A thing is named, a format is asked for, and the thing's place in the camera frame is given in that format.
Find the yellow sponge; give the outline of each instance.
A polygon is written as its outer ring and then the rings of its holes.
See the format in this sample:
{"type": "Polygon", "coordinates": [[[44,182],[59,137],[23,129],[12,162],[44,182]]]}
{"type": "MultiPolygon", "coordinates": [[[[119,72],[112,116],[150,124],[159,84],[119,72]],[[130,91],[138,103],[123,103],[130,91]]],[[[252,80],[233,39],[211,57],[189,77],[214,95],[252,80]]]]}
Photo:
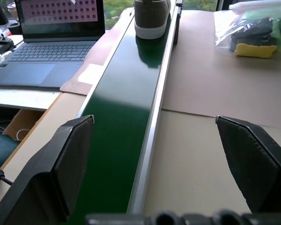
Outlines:
{"type": "Polygon", "coordinates": [[[249,56],[249,57],[259,57],[259,58],[270,58],[274,51],[276,51],[277,46],[254,46],[246,44],[238,44],[236,50],[234,51],[235,55],[238,56],[249,56]]]}

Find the touchpad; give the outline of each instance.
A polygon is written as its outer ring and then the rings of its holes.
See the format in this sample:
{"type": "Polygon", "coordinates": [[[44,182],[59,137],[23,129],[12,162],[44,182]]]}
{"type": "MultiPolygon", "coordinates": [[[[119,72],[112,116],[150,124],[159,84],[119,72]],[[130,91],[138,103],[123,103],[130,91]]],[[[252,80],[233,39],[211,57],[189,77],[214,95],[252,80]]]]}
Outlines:
{"type": "Polygon", "coordinates": [[[19,64],[11,71],[1,83],[18,85],[41,84],[55,64],[19,64]]]}

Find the green foliage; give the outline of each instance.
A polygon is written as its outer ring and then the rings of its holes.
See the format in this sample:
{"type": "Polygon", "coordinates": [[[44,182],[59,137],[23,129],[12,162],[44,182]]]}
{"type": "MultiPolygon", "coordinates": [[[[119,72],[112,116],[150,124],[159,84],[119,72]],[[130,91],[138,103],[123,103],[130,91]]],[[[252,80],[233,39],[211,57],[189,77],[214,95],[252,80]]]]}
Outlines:
{"type": "Polygon", "coordinates": [[[133,7],[133,0],[104,0],[105,27],[110,30],[125,8],[133,7]]]}
{"type": "Polygon", "coordinates": [[[185,0],[183,10],[203,10],[214,12],[216,8],[216,0],[185,0]]]}
{"type": "MultiPolygon", "coordinates": [[[[133,0],[104,0],[105,27],[110,30],[125,8],[133,7],[133,0]]],[[[183,10],[215,11],[216,0],[185,0],[183,10]]]]}

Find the laptop screen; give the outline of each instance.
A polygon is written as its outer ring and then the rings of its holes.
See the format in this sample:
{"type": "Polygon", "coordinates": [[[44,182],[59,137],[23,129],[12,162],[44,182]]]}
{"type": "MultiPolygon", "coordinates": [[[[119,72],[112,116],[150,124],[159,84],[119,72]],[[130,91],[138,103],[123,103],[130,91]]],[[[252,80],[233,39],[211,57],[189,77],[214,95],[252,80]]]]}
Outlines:
{"type": "Polygon", "coordinates": [[[16,0],[24,38],[100,37],[103,0],[16,0]]]}

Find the white shoe sole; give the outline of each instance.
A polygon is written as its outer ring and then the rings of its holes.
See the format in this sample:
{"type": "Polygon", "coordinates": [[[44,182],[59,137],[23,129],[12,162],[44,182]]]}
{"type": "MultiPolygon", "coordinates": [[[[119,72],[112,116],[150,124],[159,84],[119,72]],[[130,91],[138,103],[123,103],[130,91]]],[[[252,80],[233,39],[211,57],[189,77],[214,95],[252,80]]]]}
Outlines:
{"type": "Polygon", "coordinates": [[[142,38],[142,39],[160,38],[162,35],[164,35],[165,28],[167,26],[167,20],[168,20],[168,17],[166,18],[164,25],[162,25],[161,27],[156,27],[156,28],[139,27],[134,22],[136,36],[138,36],[139,38],[142,38]]]}

